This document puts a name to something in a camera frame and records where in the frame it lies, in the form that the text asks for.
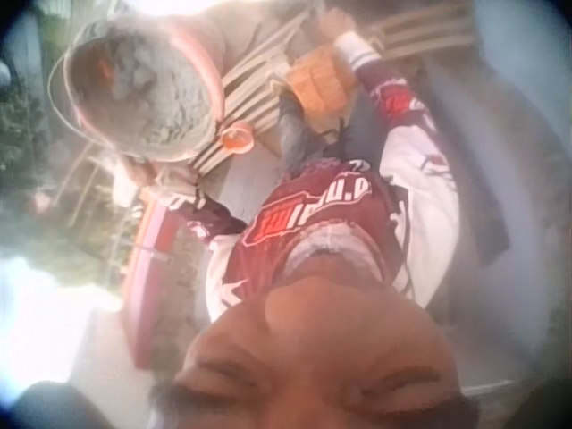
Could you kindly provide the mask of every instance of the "hand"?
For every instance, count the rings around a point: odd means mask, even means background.
[[[357,25],[351,15],[334,7],[320,18],[320,29],[328,38],[337,38],[348,31],[356,29]]]

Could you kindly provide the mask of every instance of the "person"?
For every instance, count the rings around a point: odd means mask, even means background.
[[[332,9],[320,20],[363,86],[328,146],[280,95],[284,180],[254,221],[194,192],[157,196],[213,250],[213,323],[154,428],[471,428],[450,345],[424,311],[450,265],[458,195],[407,82]]]

